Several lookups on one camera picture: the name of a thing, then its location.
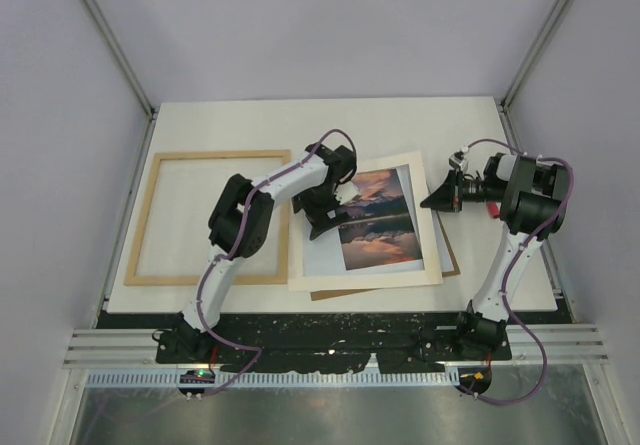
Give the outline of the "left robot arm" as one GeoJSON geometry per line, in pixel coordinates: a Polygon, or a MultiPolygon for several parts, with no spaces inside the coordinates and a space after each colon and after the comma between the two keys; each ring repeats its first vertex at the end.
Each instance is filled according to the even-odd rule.
{"type": "Polygon", "coordinates": [[[265,244],[273,212],[286,202],[302,211],[315,240],[346,222],[338,209],[355,196],[348,189],[357,171],[354,148],[310,145],[276,171],[250,180],[232,176],[208,220],[210,259],[193,298],[163,337],[189,361],[207,360],[214,348],[209,330],[220,318],[224,299],[243,263],[265,244]]]}

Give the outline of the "red handled screwdriver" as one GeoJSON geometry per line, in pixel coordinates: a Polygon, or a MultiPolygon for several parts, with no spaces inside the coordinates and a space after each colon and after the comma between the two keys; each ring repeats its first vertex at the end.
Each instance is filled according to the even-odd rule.
{"type": "Polygon", "coordinates": [[[486,203],[487,211],[489,216],[493,219],[498,219],[500,216],[500,206],[496,202],[487,202],[486,203]]]}

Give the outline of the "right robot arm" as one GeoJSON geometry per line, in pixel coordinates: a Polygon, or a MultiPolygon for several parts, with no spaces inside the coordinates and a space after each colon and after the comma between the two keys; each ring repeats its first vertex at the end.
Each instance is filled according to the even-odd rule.
{"type": "Polygon", "coordinates": [[[511,300],[529,260],[562,226],[573,190],[571,167],[558,158],[497,153],[484,171],[466,173],[467,151],[449,158],[450,170],[420,206],[458,213],[466,202],[499,205],[501,240],[479,291],[459,313],[452,335],[454,351],[465,359],[483,359],[506,344],[511,300]]]}

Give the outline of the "sunset mountain photo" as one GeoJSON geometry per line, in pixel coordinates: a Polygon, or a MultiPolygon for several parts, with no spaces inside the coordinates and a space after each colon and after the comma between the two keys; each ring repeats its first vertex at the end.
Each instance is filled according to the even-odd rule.
{"type": "Polygon", "coordinates": [[[336,211],[347,221],[305,245],[304,275],[422,271],[409,168],[360,172],[353,184],[359,195],[336,211]]]}

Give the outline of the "brown hardboard backing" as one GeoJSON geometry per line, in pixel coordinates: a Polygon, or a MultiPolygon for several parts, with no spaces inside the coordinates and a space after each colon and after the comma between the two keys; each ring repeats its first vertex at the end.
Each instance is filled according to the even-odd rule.
{"type": "MultiPolygon", "coordinates": [[[[442,276],[444,278],[457,276],[460,274],[460,268],[451,247],[450,241],[447,237],[446,230],[442,223],[440,216],[437,213],[433,213],[433,218],[438,224],[436,228],[436,241],[439,252],[440,265],[442,276]]],[[[349,295],[355,295],[359,293],[369,292],[369,289],[344,289],[344,290],[321,290],[313,291],[310,293],[310,299],[312,302],[328,300],[333,298],[339,298],[349,295]]]]}

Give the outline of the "cream mat board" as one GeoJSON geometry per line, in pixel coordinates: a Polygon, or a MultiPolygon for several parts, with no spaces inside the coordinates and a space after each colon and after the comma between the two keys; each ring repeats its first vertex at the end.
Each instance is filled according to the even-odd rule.
{"type": "Polygon", "coordinates": [[[304,215],[300,213],[293,215],[290,220],[288,287],[291,291],[392,289],[434,286],[443,283],[434,218],[431,211],[420,207],[420,200],[429,193],[421,153],[413,151],[366,160],[358,165],[358,173],[402,165],[406,165],[410,171],[424,269],[388,274],[306,277],[304,275],[304,248],[307,243],[311,242],[309,240],[311,227],[304,215]]]}

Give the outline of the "wooden picture frame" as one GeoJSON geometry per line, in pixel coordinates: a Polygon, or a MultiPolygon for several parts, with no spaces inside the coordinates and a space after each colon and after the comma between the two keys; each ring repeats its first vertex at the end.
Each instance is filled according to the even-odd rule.
{"type": "Polygon", "coordinates": [[[125,269],[129,287],[195,286],[209,258],[209,217],[227,180],[263,175],[288,150],[158,152],[153,156],[125,269]]]}

